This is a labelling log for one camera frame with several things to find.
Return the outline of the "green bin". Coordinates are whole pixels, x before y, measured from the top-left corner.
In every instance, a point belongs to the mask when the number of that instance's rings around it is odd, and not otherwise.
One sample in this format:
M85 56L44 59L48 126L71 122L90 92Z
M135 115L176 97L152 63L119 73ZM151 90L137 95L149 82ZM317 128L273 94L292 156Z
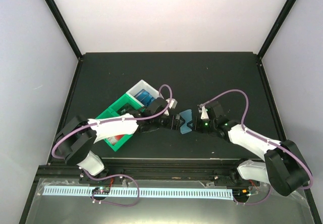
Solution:
M114 117L122 116L127 113L134 113L135 117L137 117L139 116L139 112L143 111L144 105L134 97L125 93L107 109Z
M114 151L118 151L128 141L138 128L137 121L133 116L127 113L125 116L119 116L112 109L106 109L96 119L103 121L106 119L120 119L96 126L96 142L104 140L106 144Z

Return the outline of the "green front bin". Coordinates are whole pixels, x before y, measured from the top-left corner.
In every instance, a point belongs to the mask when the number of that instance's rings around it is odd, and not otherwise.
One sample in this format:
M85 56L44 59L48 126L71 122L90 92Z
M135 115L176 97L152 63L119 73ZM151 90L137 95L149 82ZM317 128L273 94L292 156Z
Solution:
M119 116L112 109L106 109L96 119L103 121L106 119L120 119L96 126L96 142L104 140L106 144L114 151L118 151L128 141L138 128L137 121L133 116L127 113L125 116Z

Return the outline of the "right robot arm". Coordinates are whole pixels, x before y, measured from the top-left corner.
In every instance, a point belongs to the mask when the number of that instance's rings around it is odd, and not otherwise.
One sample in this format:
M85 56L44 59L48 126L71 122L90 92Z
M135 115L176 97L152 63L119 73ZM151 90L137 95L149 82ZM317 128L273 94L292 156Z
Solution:
M191 131L214 133L232 144L239 145L260 158L260 162L244 160L229 173L230 181L242 185L246 180L270 184L282 196L311 184L312 174L296 143L265 137L229 120L222 106L208 103L199 109L199 116L192 113L184 117L185 126Z

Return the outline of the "white bin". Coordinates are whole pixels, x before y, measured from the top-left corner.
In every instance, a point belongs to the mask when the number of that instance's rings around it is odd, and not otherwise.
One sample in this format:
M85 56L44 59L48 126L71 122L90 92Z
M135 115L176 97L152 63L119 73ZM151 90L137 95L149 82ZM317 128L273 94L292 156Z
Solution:
M161 99L159 92L144 80L140 80L125 93L129 97L125 112L134 113L143 117L152 117L160 114L167 105Z

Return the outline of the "blue card holder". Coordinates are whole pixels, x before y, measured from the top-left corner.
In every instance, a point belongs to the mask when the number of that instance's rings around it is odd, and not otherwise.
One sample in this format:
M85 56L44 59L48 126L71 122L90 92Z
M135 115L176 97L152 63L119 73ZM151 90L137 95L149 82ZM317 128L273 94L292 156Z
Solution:
M182 124L182 127L180 129L180 133L182 135L187 134L192 132L187 126L186 124L192 120L193 115L192 115L192 110L191 109L187 109L185 111L180 112L179 114L183 119L184 119L184 123Z

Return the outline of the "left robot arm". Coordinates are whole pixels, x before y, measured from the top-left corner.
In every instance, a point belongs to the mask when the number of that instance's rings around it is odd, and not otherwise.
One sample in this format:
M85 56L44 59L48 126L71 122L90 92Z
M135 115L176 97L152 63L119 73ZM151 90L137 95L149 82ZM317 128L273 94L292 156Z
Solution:
M149 106L134 107L127 102L105 119L74 117L56 135L52 156L63 159L66 165L80 167L97 183L103 183L109 172L100 156L91 150L93 145L116 136L125 137L137 132L147 132L150 128L181 128L186 122L183 115L170 114L176 103L174 99L165 100L159 97Z

